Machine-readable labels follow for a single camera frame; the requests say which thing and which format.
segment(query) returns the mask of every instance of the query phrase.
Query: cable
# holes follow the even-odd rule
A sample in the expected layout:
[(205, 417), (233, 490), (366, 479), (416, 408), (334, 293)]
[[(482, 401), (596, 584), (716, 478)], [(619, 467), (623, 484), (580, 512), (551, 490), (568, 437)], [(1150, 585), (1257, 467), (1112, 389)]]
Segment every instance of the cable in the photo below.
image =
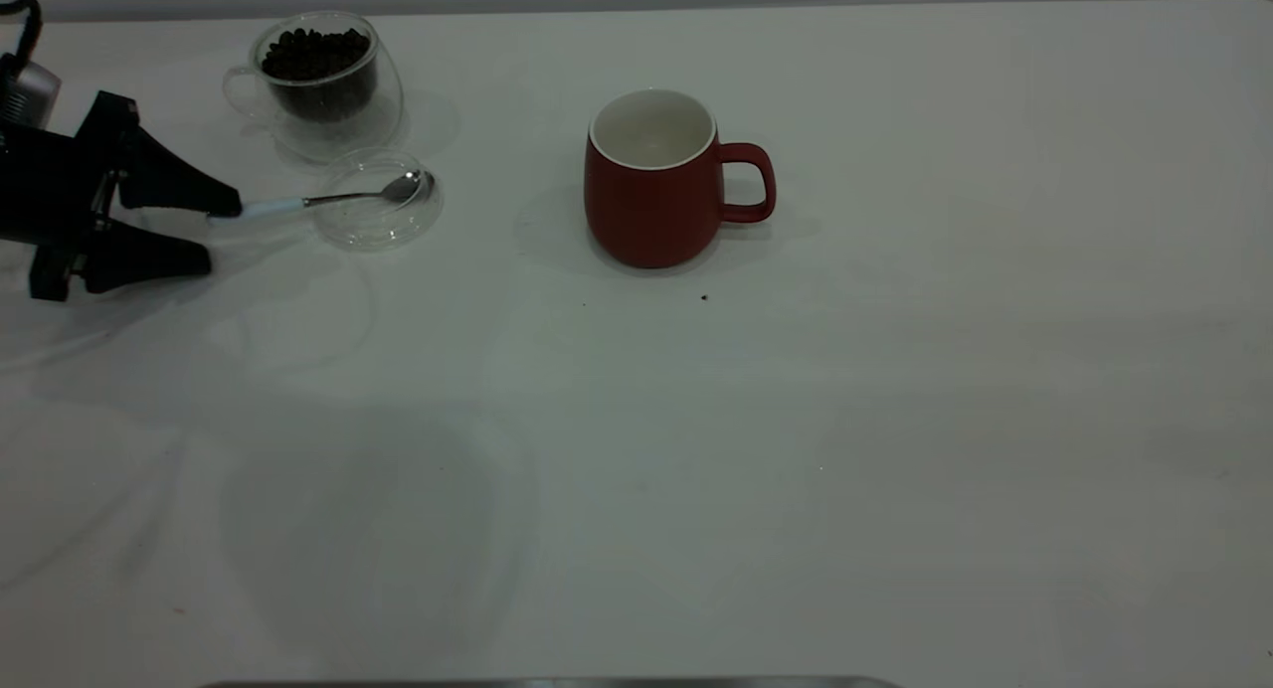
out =
[(27, 66), (31, 61), (31, 52), (36, 50), (36, 39), (39, 38), (39, 31), (45, 27), (43, 14), (39, 9), (39, 1), (37, 0), (14, 0), (10, 3), (0, 3), (0, 15), (19, 14), (27, 11), (27, 25), (23, 27), (22, 38), (18, 41), (18, 57), (17, 69)]

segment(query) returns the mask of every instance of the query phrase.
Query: glass bowl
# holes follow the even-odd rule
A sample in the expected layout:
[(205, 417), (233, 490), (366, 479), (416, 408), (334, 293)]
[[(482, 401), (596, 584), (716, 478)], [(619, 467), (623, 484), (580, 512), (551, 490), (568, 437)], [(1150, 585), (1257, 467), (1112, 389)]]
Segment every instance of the glass bowl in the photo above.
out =
[[(350, 66), (326, 76), (272, 76), (266, 71), (271, 48), (284, 36), (300, 33), (359, 34), (367, 47)], [(244, 80), (251, 78), (256, 88), (247, 93)], [(353, 149), (392, 143), (402, 120), (402, 82), (393, 59), (372, 23), (350, 11), (307, 11), (270, 27), (252, 45), (248, 64), (225, 73), (222, 90), (237, 112), (267, 126), (279, 143), (318, 163), (332, 162)]]
[(339, 247), (379, 251), (400, 246), (437, 220), (442, 213), (438, 177), (407, 153), (370, 148), (350, 152), (331, 163), (318, 195), (378, 191), (410, 171), (423, 176), (415, 195), (401, 203), (356, 199), (314, 206), (314, 226)]

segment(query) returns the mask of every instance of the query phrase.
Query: red mug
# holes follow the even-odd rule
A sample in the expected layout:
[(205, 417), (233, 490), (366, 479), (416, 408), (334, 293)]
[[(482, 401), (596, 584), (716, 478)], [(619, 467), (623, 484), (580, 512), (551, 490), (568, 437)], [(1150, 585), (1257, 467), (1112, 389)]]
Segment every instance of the red mug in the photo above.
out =
[[(726, 163), (760, 169), (764, 203), (724, 203)], [(722, 222), (759, 223), (777, 200), (769, 154), (755, 144), (722, 144), (715, 118), (694, 97), (633, 92), (606, 104), (588, 127), (588, 228), (628, 265), (685, 262), (708, 247)]]

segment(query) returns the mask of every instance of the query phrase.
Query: spoon handle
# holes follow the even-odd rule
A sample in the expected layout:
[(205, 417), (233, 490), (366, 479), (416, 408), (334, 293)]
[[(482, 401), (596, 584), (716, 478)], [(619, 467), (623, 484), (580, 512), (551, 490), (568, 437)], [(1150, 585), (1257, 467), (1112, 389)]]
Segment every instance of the spoon handle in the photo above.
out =
[(306, 208), (306, 199), (300, 196), (290, 199), (274, 199), (269, 201), (255, 201), (243, 204), (243, 211), (236, 217), (207, 217), (207, 223), (210, 226), (227, 226), (228, 223), (238, 223), (239, 220), (251, 220), (253, 218), (264, 218), (267, 215), (276, 215), (280, 213), (292, 213), (295, 210), (302, 210)]
[(230, 218), (216, 218), (207, 217), (207, 222), (213, 226), (223, 226), (225, 223), (234, 223), (237, 220), (252, 220), (255, 218), (264, 218), (267, 215), (279, 215), (280, 213), (294, 213), (307, 208), (313, 208), (316, 205), (322, 205), (326, 203), (348, 201), (350, 199), (372, 199), (378, 197), (381, 194), (341, 194), (337, 196), (317, 196), (313, 199), (303, 199), (300, 196), (293, 196), (290, 199), (274, 199), (269, 201), (255, 201), (243, 204), (243, 213)]

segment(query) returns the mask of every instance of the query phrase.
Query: white spoon handle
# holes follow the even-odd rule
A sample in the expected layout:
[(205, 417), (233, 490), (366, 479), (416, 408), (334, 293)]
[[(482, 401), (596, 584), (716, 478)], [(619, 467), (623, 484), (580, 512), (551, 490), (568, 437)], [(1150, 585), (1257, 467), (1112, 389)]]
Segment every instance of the white spoon handle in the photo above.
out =
[(225, 223), (238, 223), (239, 220), (251, 220), (253, 218), (264, 218), (267, 215), (278, 215), (280, 213), (293, 213), (306, 208), (306, 199), (300, 196), (294, 196), (290, 199), (274, 199), (269, 201), (255, 201), (250, 204), (243, 204), (243, 213), (233, 218), (222, 218), (209, 215), (207, 222), (213, 226), (223, 226)]

